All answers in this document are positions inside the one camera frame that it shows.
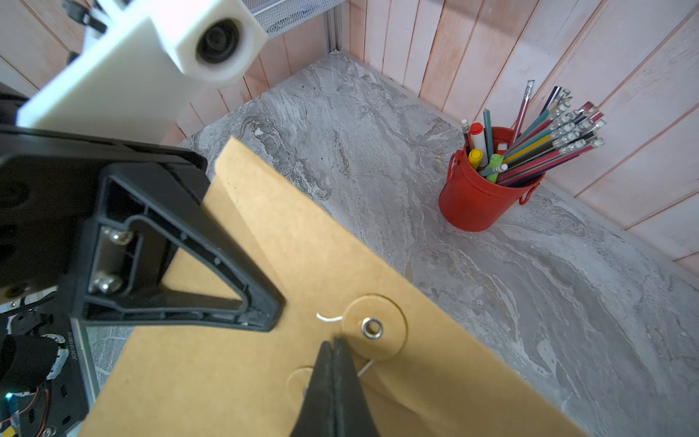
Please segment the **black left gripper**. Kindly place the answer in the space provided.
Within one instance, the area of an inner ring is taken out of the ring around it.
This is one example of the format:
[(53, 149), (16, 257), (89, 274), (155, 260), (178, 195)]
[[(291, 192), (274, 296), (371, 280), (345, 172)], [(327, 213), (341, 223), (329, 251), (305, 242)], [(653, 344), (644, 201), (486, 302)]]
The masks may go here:
[(203, 209), (207, 167), (180, 147), (3, 125), (1, 302), (55, 286), (85, 220), (60, 283), (71, 316), (272, 331), (285, 300)]

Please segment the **brown kraft file bag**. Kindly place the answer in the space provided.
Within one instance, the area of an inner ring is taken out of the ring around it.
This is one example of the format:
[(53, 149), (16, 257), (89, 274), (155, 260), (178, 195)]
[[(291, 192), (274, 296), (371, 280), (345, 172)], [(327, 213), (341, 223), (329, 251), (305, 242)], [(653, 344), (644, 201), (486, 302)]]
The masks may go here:
[(135, 329), (84, 436), (579, 436), (581, 428), (237, 139), (202, 204), (259, 269), (182, 249), (164, 276), (220, 327)]

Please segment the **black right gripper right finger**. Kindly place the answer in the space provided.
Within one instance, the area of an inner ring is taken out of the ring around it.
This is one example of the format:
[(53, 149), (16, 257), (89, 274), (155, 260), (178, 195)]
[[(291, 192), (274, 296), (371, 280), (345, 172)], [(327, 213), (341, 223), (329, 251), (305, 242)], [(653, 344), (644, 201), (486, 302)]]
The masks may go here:
[(349, 342), (337, 337), (333, 340), (332, 347), (334, 435), (379, 437), (362, 391)]

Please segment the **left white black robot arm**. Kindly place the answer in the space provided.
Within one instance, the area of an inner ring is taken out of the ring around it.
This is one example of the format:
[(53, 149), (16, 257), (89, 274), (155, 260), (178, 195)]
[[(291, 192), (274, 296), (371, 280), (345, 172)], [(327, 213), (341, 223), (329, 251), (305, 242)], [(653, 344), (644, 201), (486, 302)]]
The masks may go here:
[(24, 435), (87, 416), (72, 320), (271, 331), (284, 298), (202, 209), (207, 160), (178, 147), (1, 128), (1, 391)]

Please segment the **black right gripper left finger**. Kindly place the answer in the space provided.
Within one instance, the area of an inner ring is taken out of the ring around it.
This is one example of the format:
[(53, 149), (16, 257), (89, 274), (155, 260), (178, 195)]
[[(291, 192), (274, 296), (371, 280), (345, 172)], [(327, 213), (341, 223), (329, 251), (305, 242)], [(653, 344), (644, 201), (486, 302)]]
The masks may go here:
[(319, 349), (311, 380), (291, 436), (334, 436), (334, 357), (329, 342)]

